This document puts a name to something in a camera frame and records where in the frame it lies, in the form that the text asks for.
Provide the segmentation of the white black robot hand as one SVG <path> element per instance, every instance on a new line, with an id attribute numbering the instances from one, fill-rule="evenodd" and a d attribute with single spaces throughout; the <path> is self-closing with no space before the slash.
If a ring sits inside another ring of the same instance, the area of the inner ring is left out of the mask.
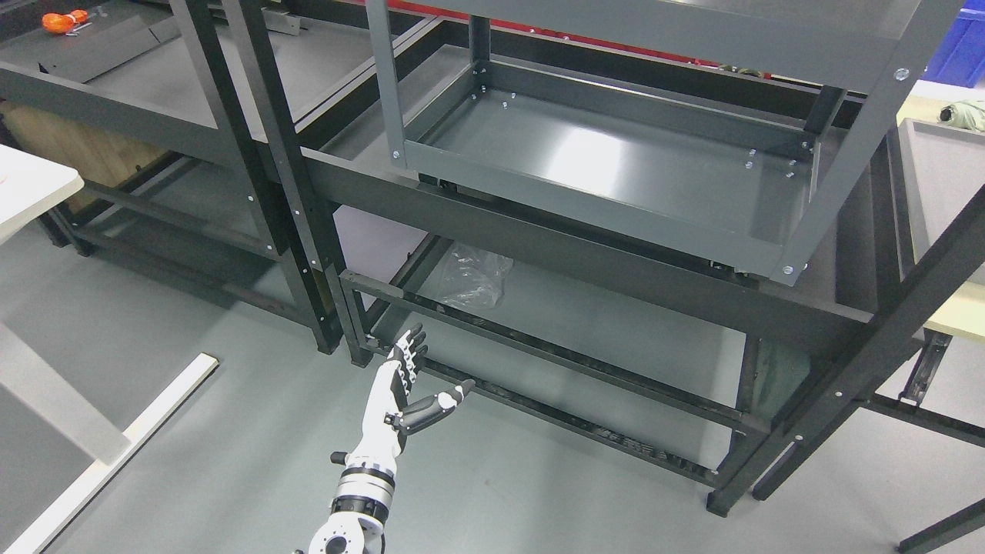
<path id="1" fill-rule="evenodd" d="M 471 393 L 476 382 L 465 379 L 445 392 L 409 402 L 428 351 L 425 339 L 422 324 L 416 324 L 390 349 L 367 396 L 359 444 L 351 452 L 331 453 L 331 463 L 347 469 L 372 469 L 392 479 L 408 437 L 450 416 Z"/>

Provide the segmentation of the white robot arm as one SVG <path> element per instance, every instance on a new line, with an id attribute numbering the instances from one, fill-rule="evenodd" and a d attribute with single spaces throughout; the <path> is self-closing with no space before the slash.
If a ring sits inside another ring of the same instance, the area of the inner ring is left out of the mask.
<path id="1" fill-rule="evenodd" d="M 358 464 L 342 470 L 328 519 L 295 553 L 384 553 L 385 523 L 396 489 L 393 470 Z"/>

